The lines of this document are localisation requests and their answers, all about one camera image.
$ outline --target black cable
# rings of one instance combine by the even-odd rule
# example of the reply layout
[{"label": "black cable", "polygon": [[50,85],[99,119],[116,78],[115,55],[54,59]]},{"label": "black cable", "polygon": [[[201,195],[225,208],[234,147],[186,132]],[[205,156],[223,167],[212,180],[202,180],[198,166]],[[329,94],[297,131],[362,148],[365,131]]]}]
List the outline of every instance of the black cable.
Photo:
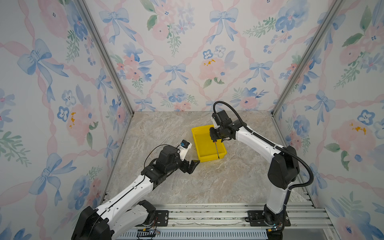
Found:
[{"label": "black cable", "polygon": [[299,162],[305,167],[305,169],[308,171],[308,174],[309,174],[309,176],[310,176],[309,180],[308,180],[306,183],[302,183],[302,184],[293,184],[292,186],[290,186],[290,187],[288,188],[288,190],[292,190],[293,188],[296,188],[296,187],[306,187],[306,186],[309,186],[309,185],[312,184],[313,179],[314,179],[314,178],[313,178],[313,172],[312,172],[312,170],[310,169],[310,167],[308,166],[308,164],[307,164],[306,162],[304,162],[301,158],[299,158],[298,156],[294,155],[293,153],[287,151],[287,150],[284,149],[284,148],[281,148],[281,147],[279,147],[279,146],[276,146],[275,143],[269,141],[269,140],[266,139],[265,137],[263,137],[263,136],[261,136],[261,135],[255,133],[254,131],[252,131],[251,129],[249,129],[249,128],[247,127],[247,125],[243,122],[243,120],[241,119],[241,117],[240,117],[240,115],[237,113],[237,111],[236,111],[231,105],[229,105],[228,103],[223,102],[223,101],[216,101],[216,102],[214,103],[214,105],[213,105],[214,113],[216,113],[215,106],[216,106],[216,104],[218,104],[218,103],[222,103],[222,104],[226,105],[227,107],[229,107],[229,108],[232,110],[232,112],[236,115],[236,117],[239,119],[239,121],[240,121],[240,123],[242,124],[242,126],[243,126],[248,132],[252,133],[252,134],[255,135],[256,137],[258,137],[258,138],[260,138],[261,140],[263,140],[264,142],[268,143],[270,146],[276,148],[277,150],[280,150],[280,151],[282,151],[283,153],[285,153],[285,154],[287,154],[287,155],[289,155],[289,156],[291,156],[291,157],[293,157],[293,158],[296,158],[297,161],[299,161]]},{"label": "black cable", "polygon": [[155,149],[158,148],[158,147],[160,147],[160,146],[171,146],[171,147],[173,147],[172,145],[169,145],[169,144],[160,144],[160,145],[158,145],[157,147],[155,147],[155,148],[148,154],[148,157],[145,159],[145,161],[144,161],[144,168],[145,168],[145,163],[147,162],[147,159],[149,158],[149,156],[151,155],[151,153],[152,153],[153,151],[155,151]]}]

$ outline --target green leaf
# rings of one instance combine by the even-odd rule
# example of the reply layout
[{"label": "green leaf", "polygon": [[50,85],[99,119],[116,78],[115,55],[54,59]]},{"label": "green leaf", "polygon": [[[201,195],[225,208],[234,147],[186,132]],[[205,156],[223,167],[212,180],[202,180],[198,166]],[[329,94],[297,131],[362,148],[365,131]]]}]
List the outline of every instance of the green leaf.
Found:
[{"label": "green leaf", "polygon": [[343,165],[343,167],[347,170],[347,171],[349,171],[349,167],[348,167],[348,163],[349,163],[349,161],[344,161],[344,158],[346,157],[346,156],[348,156],[349,154],[348,154],[348,152],[347,151],[342,151],[341,152],[341,164]]},{"label": "green leaf", "polygon": [[143,7],[145,10],[154,13],[155,8],[153,7],[153,4],[149,0],[140,0],[141,4],[143,4]]},{"label": "green leaf", "polygon": [[87,142],[88,142],[88,145],[91,147],[92,149],[92,142],[93,142],[93,137],[92,137],[92,134],[89,132],[87,133]]},{"label": "green leaf", "polygon": [[207,79],[207,80],[205,81],[205,83],[204,83],[203,88],[208,87],[209,85],[211,85],[211,83],[212,83],[212,79]]},{"label": "green leaf", "polygon": [[97,128],[97,125],[99,124],[99,122],[93,122],[93,124],[95,125],[94,127],[92,126],[92,124],[89,125],[90,130]]},{"label": "green leaf", "polygon": [[346,205],[348,205],[349,207],[351,207],[350,203],[348,201],[346,201],[344,198],[340,198]]},{"label": "green leaf", "polygon": [[368,8],[368,6],[365,7],[364,13],[362,14],[361,20],[360,20],[360,28],[365,32],[367,30],[369,24],[372,20],[372,12]]},{"label": "green leaf", "polygon": [[148,21],[147,21],[147,28],[148,28],[148,31],[151,30],[151,28],[153,28],[153,26],[157,23],[157,15],[152,15],[149,17]]},{"label": "green leaf", "polygon": [[331,152],[340,151],[340,146],[337,143],[330,143],[330,144],[326,145],[324,148],[327,149],[328,151],[331,151]]},{"label": "green leaf", "polygon": [[3,135],[3,139],[6,139],[9,135],[11,135],[11,132],[6,132],[6,133],[4,133],[4,135]]},{"label": "green leaf", "polygon": [[356,43],[362,36],[363,36],[363,34],[361,34],[361,33],[356,33],[355,35],[350,36],[347,40],[345,40],[342,47]]}]

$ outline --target floral wallpaper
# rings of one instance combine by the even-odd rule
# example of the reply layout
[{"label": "floral wallpaper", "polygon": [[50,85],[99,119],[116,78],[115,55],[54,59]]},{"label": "floral wallpaper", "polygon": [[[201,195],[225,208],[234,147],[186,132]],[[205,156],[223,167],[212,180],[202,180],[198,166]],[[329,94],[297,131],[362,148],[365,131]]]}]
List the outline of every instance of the floral wallpaper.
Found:
[{"label": "floral wallpaper", "polygon": [[383,0],[345,1],[277,116],[343,240],[384,239],[383,8]]},{"label": "floral wallpaper", "polygon": [[332,0],[86,3],[135,111],[249,111],[274,107]]},{"label": "floral wallpaper", "polygon": [[71,0],[0,3],[0,240],[70,239],[130,119]]}]

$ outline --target yellow plastic tray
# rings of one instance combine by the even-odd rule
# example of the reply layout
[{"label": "yellow plastic tray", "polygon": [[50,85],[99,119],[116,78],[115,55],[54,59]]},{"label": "yellow plastic tray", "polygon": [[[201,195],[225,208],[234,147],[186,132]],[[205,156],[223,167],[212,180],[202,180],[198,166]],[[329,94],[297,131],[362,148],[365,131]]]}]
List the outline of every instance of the yellow plastic tray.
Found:
[{"label": "yellow plastic tray", "polygon": [[220,159],[227,154],[227,150],[221,140],[218,140],[216,143],[216,151],[215,143],[212,142],[212,139],[209,136],[209,129],[211,127],[213,127],[213,125],[192,128],[193,139],[195,141],[197,156],[199,157],[200,162],[218,159],[217,151]]}]

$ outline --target screwdriver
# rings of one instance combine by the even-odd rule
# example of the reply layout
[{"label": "screwdriver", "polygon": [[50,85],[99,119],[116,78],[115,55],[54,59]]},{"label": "screwdriver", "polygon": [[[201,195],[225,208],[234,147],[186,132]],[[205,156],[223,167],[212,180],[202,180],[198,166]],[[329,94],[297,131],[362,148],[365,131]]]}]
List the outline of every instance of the screwdriver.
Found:
[{"label": "screwdriver", "polygon": [[217,150],[216,142],[214,142],[214,143],[215,143],[215,146],[216,146],[217,157],[220,159],[220,156],[218,155],[218,150]]}]

